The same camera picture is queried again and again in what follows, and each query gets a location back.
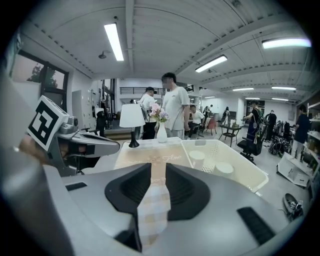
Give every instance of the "white box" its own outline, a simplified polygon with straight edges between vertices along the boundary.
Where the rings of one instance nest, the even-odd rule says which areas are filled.
[[[46,96],[41,96],[27,132],[45,150],[48,151],[54,134],[62,123],[67,123],[69,115]]]

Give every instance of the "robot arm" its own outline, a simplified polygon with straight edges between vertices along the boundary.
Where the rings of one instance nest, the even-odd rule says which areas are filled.
[[[46,162],[55,166],[62,177],[75,175],[78,171],[67,164],[70,157],[97,158],[120,149],[116,141],[79,131],[78,119],[45,96],[40,97],[27,132],[44,151]]]

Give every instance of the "flower bouquet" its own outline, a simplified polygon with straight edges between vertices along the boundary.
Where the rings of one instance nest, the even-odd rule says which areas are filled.
[[[169,120],[168,113],[161,108],[157,103],[153,104],[152,106],[152,112],[150,113],[150,117],[154,118],[160,123],[164,123],[167,120]]]
[[[150,117],[159,122],[159,130],[156,138],[159,143],[165,143],[168,140],[167,132],[165,129],[165,122],[169,120],[169,115],[157,103],[153,104],[151,107],[152,112],[150,113]]]

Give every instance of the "table lamp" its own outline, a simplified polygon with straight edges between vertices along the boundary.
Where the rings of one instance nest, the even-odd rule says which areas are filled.
[[[139,147],[139,143],[135,137],[135,127],[144,126],[145,119],[142,114],[140,104],[126,104],[122,105],[121,116],[120,116],[120,127],[132,128],[131,131],[131,142],[129,147],[136,148]]]

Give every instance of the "white laundry basket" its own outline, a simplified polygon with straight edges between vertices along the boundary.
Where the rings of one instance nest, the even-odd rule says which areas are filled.
[[[216,163],[228,163],[233,167],[229,179],[244,185],[254,193],[269,181],[265,172],[219,140],[183,140],[181,143],[191,166],[193,163],[189,157],[190,151],[200,151],[205,155],[201,168],[203,172],[221,175],[214,171]]]

